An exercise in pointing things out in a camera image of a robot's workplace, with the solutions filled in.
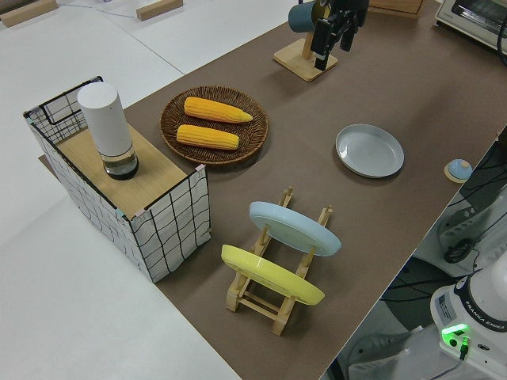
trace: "storage box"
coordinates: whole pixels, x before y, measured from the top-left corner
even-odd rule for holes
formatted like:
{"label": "storage box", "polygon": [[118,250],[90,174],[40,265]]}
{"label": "storage box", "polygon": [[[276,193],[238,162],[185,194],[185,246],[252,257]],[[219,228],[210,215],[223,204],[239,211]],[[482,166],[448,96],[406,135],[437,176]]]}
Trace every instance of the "storage box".
{"label": "storage box", "polygon": [[134,179],[110,179],[77,102],[90,79],[25,112],[55,175],[81,212],[153,282],[211,238],[208,174],[186,175],[133,128]]}

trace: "woven basket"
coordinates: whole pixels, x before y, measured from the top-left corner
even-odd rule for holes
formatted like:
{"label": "woven basket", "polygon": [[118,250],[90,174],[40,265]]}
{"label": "woven basket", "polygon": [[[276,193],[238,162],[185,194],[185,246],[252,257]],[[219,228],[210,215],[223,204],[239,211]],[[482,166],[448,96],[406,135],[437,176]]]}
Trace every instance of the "woven basket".
{"label": "woven basket", "polygon": [[[233,105],[253,116],[249,123],[220,123],[187,116],[184,103],[187,97],[202,97]],[[239,136],[236,150],[219,150],[180,144],[176,141],[177,129],[182,124],[215,128]],[[164,108],[160,118],[160,132],[166,144],[180,156],[205,165],[228,165],[239,163],[261,149],[268,135],[268,117],[262,107],[248,95],[217,85],[196,87],[177,95]]]}

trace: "corn cob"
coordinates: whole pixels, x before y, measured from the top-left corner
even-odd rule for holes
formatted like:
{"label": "corn cob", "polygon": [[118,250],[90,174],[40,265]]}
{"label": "corn cob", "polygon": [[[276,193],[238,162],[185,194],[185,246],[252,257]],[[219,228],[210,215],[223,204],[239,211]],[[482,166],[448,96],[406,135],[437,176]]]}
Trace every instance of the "corn cob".
{"label": "corn cob", "polygon": [[253,119],[250,114],[240,108],[202,97],[187,97],[185,99],[185,113],[189,116],[224,123],[245,123]]}
{"label": "corn cob", "polygon": [[204,148],[235,150],[238,149],[239,136],[218,129],[182,124],[177,129],[176,141]]}

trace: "light blue plate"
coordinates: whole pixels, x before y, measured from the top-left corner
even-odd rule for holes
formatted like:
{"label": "light blue plate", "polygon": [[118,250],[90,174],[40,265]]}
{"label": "light blue plate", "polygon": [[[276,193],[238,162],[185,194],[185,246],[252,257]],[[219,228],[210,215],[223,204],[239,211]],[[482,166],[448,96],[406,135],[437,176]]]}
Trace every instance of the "light blue plate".
{"label": "light blue plate", "polygon": [[340,239],[327,228],[277,204],[252,202],[250,219],[260,230],[268,227],[272,238],[305,253],[316,247],[315,256],[331,256],[341,248]]}

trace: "wooden mug holder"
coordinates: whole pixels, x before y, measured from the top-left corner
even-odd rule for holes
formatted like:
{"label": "wooden mug holder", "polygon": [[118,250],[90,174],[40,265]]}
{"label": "wooden mug holder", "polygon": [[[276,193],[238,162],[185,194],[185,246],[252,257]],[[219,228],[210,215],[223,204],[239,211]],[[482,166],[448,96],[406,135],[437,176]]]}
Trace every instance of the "wooden mug holder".
{"label": "wooden mug holder", "polygon": [[[284,191],[282,199],[278,203],[282,207],[287,207],[288,203],[292,198],[292,187],[289,187]],[[333,208],[329,205],[322,209],[318,223],[322,226],[327,224],[327,221],[333,212]],[[262,257],[268,248],[268,244],[271,241],[271,237],[267,234],[267,228],[264,228],[259,238],[255,241],[251,253]],[[301,261],[299,262],[298,268],[295,271],[296,275],[304,279],[310,268],[311,261],[314,258],[314,252],[316,248],[313,248],[309,253],[304,253]],[[292,308],[295,305],[294,297],[285,297],[281,306],[275,306],[271,302],[264,300],[263,298],[253,293],[251,278],[236,272],[236,276],[229,286],[227,291],[227,308],[230,311],[236,311],[239,304],[248,306],[250,309],[257,311],[258,313],[273,320],[273,326],[271,331],[276,335],[280,335],[284,330],[285,325],[291,315]]]}
{"label": "wooden mug holder", "polygon": [[284,47],[273,55],[273,59],[282,66],[288,68],[294,74],[307,82],[311,82],[328,70],[336,66],[338,60],[332,55],[327,59],[327,66],[324,71],[314,67],[315,53],[310,50],[314,33],[310,32],[306,38]]}

